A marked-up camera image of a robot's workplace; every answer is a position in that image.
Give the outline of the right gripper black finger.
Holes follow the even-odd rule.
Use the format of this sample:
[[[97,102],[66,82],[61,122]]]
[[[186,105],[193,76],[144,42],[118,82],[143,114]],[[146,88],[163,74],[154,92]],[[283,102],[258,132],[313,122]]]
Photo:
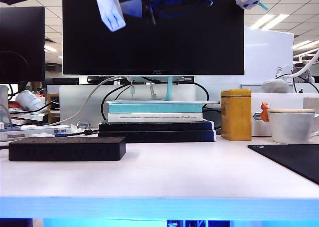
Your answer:
[[[122,13],[135,17],[142,17],[142,1],[127,0],[121,3]]]

